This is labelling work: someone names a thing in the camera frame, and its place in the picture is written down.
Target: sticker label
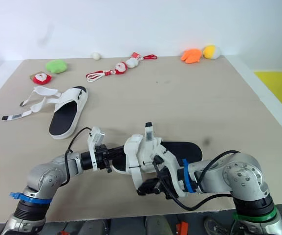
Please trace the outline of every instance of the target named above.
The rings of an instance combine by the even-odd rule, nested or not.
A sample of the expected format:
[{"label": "sticker label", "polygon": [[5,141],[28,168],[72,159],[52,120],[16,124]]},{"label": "sticker label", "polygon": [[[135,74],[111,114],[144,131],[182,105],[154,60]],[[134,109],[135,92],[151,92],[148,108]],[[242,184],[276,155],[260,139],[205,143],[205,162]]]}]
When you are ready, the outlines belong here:
[{"label": "sticker label", "polygon": [[16,114],[12,116],[12,119],[21,118],[21,117],[22,117],[22,114]]},{"label": "sticker label", "polygon": [[152,141],[152,131],[146,132],[145,141]]}]

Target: red and white keychain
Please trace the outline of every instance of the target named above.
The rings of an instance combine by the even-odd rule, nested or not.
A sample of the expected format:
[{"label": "red and white keychain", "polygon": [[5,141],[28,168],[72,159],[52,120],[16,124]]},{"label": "red and white keychain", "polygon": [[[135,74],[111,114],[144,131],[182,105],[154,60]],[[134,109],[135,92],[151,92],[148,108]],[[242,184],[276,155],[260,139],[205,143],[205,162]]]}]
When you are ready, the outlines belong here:
[{"label": "red and white keychain", "polygon": [[87,81],[88,82],[95,82],[97,79],[104,77],[104,76],[109,76],[112,74],[124,74],[128,68],[132,69],[136,67],[139,64],[139,61],[141,60],[155,60],[157,59],[157,56],[155,55],[147,55],[147,56],[141,56],[136,52],[133,52],[132,56],[130,59],[128,59],[126,62],[119,62],[116,64],[114,70],[100,70],[92,73],[87,74]]}]

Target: blue cable tie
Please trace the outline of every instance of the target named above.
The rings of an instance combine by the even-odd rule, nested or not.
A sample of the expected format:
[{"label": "blue cable tie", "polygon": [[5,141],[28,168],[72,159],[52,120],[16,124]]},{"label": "blue cable tie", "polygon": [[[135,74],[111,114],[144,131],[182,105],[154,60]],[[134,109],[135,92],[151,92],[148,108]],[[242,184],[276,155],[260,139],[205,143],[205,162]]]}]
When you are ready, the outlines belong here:
[{"label": "blue cable tie", "polygon": [[9,196],[13,197],[14,199],[21,199],[26,202],[32,202],[32,203],[38,203],[38,204],[49,204],[53,200],[52,198],[51,199],[40,199],[40,198],[28,197],[21,192],[11,192]]},{"label": "blue cable tie", "polygon": [[189,169],[188,169],[189,163],[185,158],[182,159],[182,160],[183,160],[183,165],[184,165],[184,183],[185,183],[185,186],[190,193],[195,192],[195,191],[193,191],[192,186],[190,184],[190,180],[189,180]]}]

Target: green plush toy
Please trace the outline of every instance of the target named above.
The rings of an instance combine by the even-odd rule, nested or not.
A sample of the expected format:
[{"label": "green plush toy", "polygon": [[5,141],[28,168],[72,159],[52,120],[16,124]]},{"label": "green plush toy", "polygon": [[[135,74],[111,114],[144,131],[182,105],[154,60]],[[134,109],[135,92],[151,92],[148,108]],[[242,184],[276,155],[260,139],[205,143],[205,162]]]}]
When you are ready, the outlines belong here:
[{"label": "green plush toy", "polygon": [[51,60],[45,67],[51,73],[61,73],[67,70],[67,63],[63,60]]}]

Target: black cable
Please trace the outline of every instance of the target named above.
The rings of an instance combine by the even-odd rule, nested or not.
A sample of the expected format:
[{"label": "black cable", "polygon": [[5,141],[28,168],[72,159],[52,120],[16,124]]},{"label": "black cable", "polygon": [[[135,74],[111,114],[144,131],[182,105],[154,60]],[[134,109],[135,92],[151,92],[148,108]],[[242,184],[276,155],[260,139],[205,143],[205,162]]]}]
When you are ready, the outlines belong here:
[{"label": "black cable", "polygon": [[65,231],[65,229],[67,228],[68,224],[69,224],[69,222],[66,222],[66,224],[65,224],[65,226],[64,226],[62,231]]},{"label": "black cable", "polygon": [[69,172],[69,166],[68,166],[68,153],[69,152],[73,152],[72,150],[71,150],[71,146],[73,145],[73,142],[76,140],[76,138],[78,137],[78,135],[81,133],[81,132],[83,132],[84,130],[86,130],[86,129],[88,129],[88,130],[92,130],[91,128],[89,128],[89,127],[85,127],[85,128],[83,128],[83,129],[81,129],[73,138],[72,138],[72,140],[71,140],[71,142],[70,142],[70,144],[69,144],[69,146],[68,146],[68,149],[66,150],[66,152],[65,152],[65,167],[66,167],[66,174],[67,174],[67,180],[66,180],[66,182],[64,182],[61,186],[64,186],[64,185],[66,185],[66,184],[68,184],[69,183],[69,180],[70,180],[70,172]]},{"label": "black cable", "polygon": [[219,154],[218,156],[216,156],[214,159],[211,160],[211,162],[209,162],[207,164],[207,166],[203,169],[201,175],[199,176],[199,178],[196,178],[197,179],[197,184],[200,186],[201,184],[201,181],[203,180],[205,174],[206,174],[206,171],[216,162],[218,161],[220,158],[222,158],[223,156],[227,155],[227,154],[230,154],[230,153],[239,153],[239,151],[236,151],[236,150],[228,150],[228,151],[225,151],[221,154]]},{"label": "black cable", "polygon": [[160,177],[160,171],[158,169],[158,166],[155,162],[152,163],[155,167],[155,170],[157,172],[157,177],[160,180],[161,184],[163,185],[163,187],[165,188],[165,190],[167,191],[167,193],[170,195],[170,197],[174,200],[175,203],[177,203],[180,207],[182,207],[183,209],[187,210],[187,211],[195,211],[196,209],[198,209],[199,207],[201,207],[203,204],[205,204],[206,202],[208,202],[211,199],[214,199],[216,197],[232,197],[232,195],[227,194],[227,193],[220,193],[220,194],[215,194],[215,195],[211,195],[207,198],[205,198],[204,200],[202,200],[201,202],[199,202],[198,204],[196,204],[193,207],[187,207],[184,204],[182,204],[175,196],[174,194],[171,192],[171,190],[169,189],[168,185],[166,184],[166,182]]},{"label": "black cable", "polygon": [[233,230],[234,230],[235,224],[236,224],[236,220],[233,220],[233,222],[232,222],[232,224],[231,224],[230,231],[229,231],[229,235],[232,235],[232,234],[233,234]]}]

